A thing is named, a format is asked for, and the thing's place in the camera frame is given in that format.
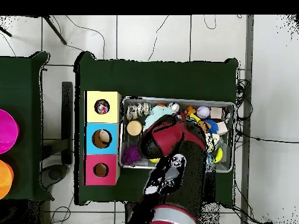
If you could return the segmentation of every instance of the green table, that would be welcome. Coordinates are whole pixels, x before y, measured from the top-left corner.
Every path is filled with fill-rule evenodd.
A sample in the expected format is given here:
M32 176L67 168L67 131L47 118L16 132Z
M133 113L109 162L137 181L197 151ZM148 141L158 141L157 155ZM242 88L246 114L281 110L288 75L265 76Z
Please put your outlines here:
M82 52L75 61L75 203L87 201L138 201L149 172L121 169L116 186L83 186L84 91L117 91L122 96L233 102L236 99L236 59L225 62L136 62L95 60ZM233 173L217 173L216 201L233 204Z
M51 200L40 184L41 92L40 74L47 52L29 58L0 57L0 109L9 112L20 133L12 149L0 159L14 171L12 188L5 199Z

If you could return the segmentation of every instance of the blue toy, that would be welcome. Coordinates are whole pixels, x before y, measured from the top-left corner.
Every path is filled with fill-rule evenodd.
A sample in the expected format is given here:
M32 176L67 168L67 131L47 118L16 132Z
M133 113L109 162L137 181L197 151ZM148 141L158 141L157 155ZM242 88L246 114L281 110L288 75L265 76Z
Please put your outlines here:
M208 129L208 133L214 133L214 134L217 133L217 131L219 130L219 127L218 127L218 125L215 121L213 121L213 120L204 120L204 122L211 125L211 128Z

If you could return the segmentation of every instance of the table leg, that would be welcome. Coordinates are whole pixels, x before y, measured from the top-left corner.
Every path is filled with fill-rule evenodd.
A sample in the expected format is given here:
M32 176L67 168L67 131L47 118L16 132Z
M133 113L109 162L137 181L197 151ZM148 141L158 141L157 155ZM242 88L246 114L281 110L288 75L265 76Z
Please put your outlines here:
M63 36L60 34L60 32L56 29L56 27L54 26L54 24L51 22L49 17L44 17L45 21L49 24L49 26L53 29L53 31L55 32L55 34L59 37L59 39L61 40L62 43L64 43L65 45L67 45L66 40L63 38Z
M72 82L62 82L62 106L61 106L61 139L70 140L69 147L61 151L61 162L72 164L72 112L73 112L73 88Z

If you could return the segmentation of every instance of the cardboard box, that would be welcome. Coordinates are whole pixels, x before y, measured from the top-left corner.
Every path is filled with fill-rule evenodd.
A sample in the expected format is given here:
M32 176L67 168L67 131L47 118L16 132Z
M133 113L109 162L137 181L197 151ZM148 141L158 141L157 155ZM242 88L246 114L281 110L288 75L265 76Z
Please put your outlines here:
M105 114L99 114L95 110L96 102L107 101L109 110ZM87 110L88 123L119 123L121 95L117 92L87 91L87 99L84 99Z
M93 144L93 135L98 130L105 130L112 139L106 148L98 148ZM116 155L119 147L119 124L87 123L86 127L87 155Z
M106 167L99 169L100 173L97 176L98 166ZM87 155L85 166L85 185L86 186L115 186L119 178L120 166L118 164L117 155Z

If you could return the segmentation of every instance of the magenta bowl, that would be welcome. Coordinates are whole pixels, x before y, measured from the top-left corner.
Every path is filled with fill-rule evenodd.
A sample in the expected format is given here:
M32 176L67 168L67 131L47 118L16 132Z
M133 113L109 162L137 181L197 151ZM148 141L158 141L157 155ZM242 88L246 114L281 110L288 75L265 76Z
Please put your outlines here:
M0 109L0 154L10 150L19 135L19 126L13 117Z

